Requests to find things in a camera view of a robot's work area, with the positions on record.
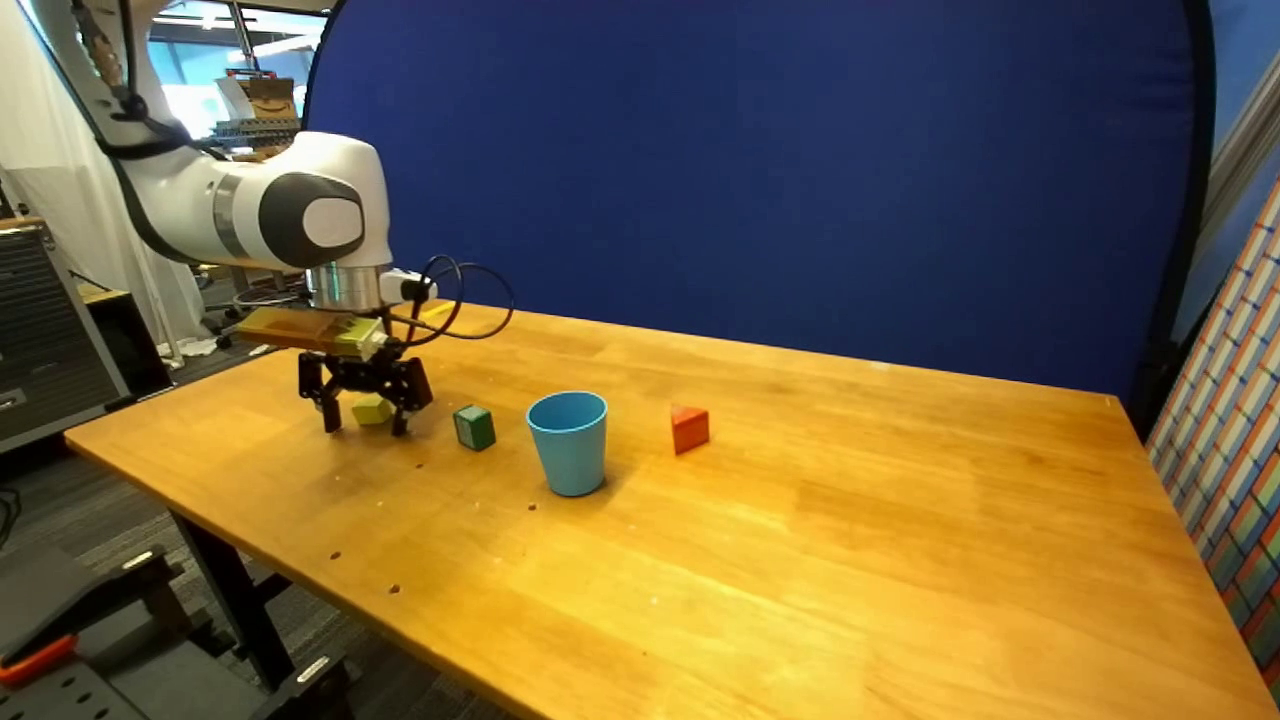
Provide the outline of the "green cube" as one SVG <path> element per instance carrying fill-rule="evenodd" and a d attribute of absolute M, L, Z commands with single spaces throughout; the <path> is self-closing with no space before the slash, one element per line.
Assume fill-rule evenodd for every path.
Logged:
<path fill-rule="evenodd" d="M 463 447 L 481 452 L 497 442 L 497 429 L 489 409 L 470 404 L 456 410 L 452 419 L 456 438 Z"/>

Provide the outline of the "blue cup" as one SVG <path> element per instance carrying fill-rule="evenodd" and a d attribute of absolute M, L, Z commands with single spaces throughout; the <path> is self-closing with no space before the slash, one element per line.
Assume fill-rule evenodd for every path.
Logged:
<path fill-rule="evenodd" d="M 582 497 L 605 482 L 608 404 L 586 391 L 548 395 L 526 411 L 526 423 L 550 491 Z"/>

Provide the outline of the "colourful patterned panel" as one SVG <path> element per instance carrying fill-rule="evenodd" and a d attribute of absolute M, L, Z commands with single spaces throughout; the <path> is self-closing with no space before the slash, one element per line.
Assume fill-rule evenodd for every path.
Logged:
<path fill-rule="evenodd" d="M 1146 447 L 1280 706 L 1280 177 Z"/>

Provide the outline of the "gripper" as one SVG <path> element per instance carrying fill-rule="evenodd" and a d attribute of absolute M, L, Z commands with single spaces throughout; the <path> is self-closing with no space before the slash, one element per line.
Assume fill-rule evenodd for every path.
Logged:
<path fill-rule="evenodd" d="M 332 354 L 300 354 L 297 356 L 297 391 L 314 404 L 323 416 L 326 434 L 342 428 L 339 392 L 380 393 L 394 411 L 390 434 L 408 433 L 412 415 L 434 400 L 425 368 L 419 357 L 399 360 L 394 354 L 379 351 L 369 360 Z"/>

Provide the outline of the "black equipment case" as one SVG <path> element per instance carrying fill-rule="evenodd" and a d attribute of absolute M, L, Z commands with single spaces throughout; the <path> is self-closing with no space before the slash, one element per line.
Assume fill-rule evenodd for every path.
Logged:
<path fill-rule="evenodd" d="M 0 222 L 0 454 L 101 416 L 128 393 L 47 225 Z"/>

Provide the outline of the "white curtain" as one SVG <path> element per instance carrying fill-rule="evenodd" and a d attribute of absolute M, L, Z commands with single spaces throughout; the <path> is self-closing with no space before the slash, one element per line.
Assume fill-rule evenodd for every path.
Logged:
<path fill-rule="evenodd" d="M 0 0 L 0 179 L 46 220 L 73 272 L 129 292 L 157 345 L 209 336 L 187 265 L 152 252 L 20 0 Z"/>

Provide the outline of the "blue fabric backdrop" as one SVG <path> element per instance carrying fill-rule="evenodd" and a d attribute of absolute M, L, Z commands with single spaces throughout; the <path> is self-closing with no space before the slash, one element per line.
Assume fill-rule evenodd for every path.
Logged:
<path fill-rule="evenodd" d="M 1115 395 L 1213 138 L 1207 0 L 344 0 L 307 127 L 521 310 Z"/>

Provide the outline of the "red cube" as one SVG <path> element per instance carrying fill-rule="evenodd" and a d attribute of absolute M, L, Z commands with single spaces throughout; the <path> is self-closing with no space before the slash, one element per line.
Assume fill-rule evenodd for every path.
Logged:
<path fill-rule="evenodd" d="M 704 407 L 673 405 L 669 410 L 669 427 L 676 455 L 710 442 L 710 414 Z"/>

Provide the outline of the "cardboard box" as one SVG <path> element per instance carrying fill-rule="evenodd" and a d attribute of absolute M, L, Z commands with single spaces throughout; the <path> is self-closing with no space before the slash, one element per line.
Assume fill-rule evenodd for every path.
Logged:
<path fill-rule="evenodd" d="M 298 120 L 294 81 L 274 73 L 230 72 L 215 81 L 232 120 Z"/>

